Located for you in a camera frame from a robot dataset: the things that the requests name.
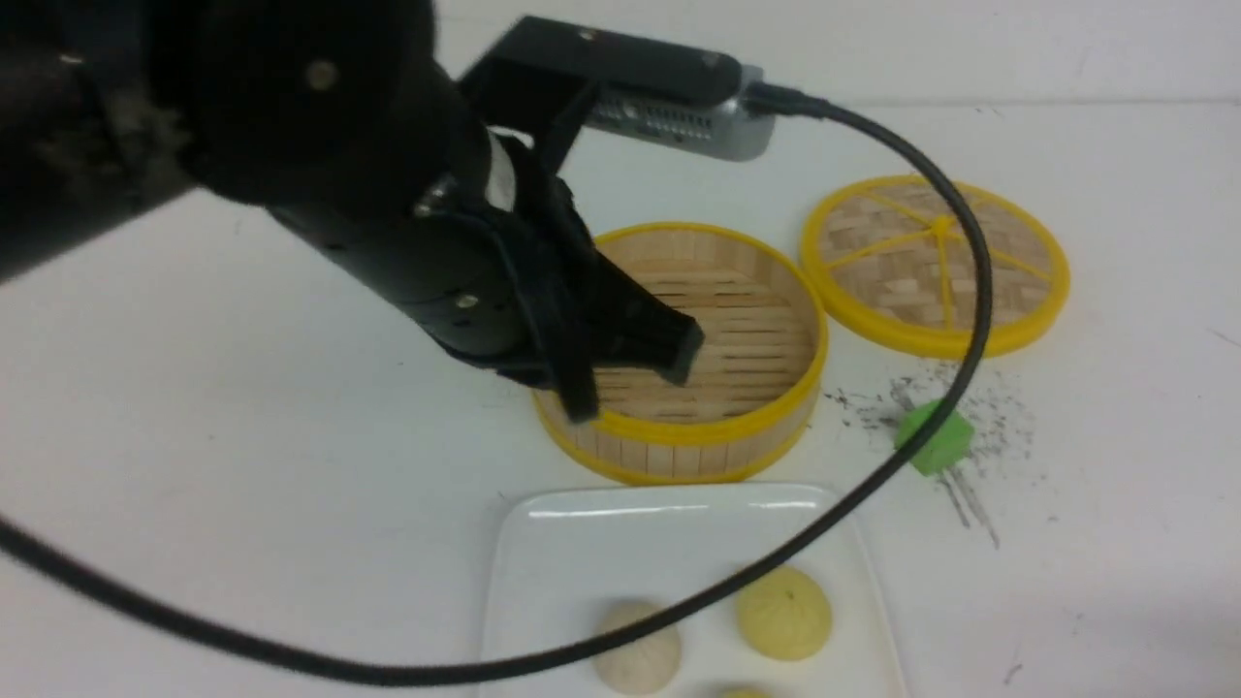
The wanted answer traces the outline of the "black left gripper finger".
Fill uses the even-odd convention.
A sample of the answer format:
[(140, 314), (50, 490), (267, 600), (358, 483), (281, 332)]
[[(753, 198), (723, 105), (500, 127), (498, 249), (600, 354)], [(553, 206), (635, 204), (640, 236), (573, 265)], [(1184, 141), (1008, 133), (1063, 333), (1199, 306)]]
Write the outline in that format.
[(514, 274), (532, 344), (563, 415), (572, 424), (589, 424), (598, 417), (599, 397), (585, 319), (553, 247), (527, 224), (514, 225)]

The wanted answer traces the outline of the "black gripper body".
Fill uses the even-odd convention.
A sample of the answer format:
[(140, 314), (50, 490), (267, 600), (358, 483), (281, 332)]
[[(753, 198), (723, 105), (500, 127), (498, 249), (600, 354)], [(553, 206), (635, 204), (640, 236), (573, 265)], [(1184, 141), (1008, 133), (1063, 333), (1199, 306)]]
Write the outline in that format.
[(585, 330), (598, 253), (567, 186), (530, 147), (490, 137), (488, 156), (276, 165), (267, 207), (457, 361), (551, 389), (515, 287), (514, 225), (553, 247)]

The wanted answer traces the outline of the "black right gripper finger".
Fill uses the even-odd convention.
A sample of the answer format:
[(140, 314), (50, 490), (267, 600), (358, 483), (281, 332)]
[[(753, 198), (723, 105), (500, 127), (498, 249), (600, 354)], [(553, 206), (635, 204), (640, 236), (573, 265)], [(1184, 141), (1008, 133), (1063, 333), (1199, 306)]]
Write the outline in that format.
[(604, 255), (587, 298), (589, 366), (642, 369), (683, 386), (705, 340), (691, 315), (668, 306)]

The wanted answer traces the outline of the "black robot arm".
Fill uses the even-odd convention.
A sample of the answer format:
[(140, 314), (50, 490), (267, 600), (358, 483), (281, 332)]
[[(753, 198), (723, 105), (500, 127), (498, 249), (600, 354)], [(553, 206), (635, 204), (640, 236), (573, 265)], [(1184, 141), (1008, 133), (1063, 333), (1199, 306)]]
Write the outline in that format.
[(5, 1), (2, 279), (205, 190), (271, 214), (455, 361), (599, 412), (704, 333), (594, 247), (558, 168), (652, 41), (522, 17), (454, 79), (429, 1)]

